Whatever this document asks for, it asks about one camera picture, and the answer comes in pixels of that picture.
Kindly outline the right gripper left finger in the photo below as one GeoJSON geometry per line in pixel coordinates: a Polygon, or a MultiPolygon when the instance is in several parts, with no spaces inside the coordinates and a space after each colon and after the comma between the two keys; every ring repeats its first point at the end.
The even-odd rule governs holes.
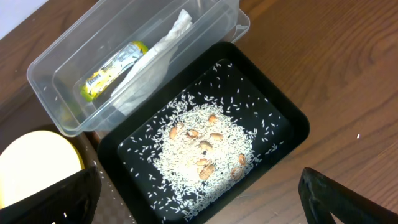
{"type": "Polygon", "coordinates": [[[95,166],[1,209],[1,223],[91,223],[101,193],[95,166]]]}

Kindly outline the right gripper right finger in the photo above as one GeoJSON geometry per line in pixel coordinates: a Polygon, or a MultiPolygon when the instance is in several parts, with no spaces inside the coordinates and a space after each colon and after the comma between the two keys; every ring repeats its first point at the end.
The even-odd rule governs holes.
{"type": "Polygon", "coordinates": [[[397,223],[397,214],[306,167],[298,185],[308,223],[397,223]]]}

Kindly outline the yellow round plate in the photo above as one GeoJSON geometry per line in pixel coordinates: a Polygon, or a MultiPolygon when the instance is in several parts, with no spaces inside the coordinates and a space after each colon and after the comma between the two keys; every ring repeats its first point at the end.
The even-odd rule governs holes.
{"type": "Polygon", "coordinates": [[[1,154],[1,208],[6,208],[83,170],[76,147],[51,131],[33,131],[1,154]]]}

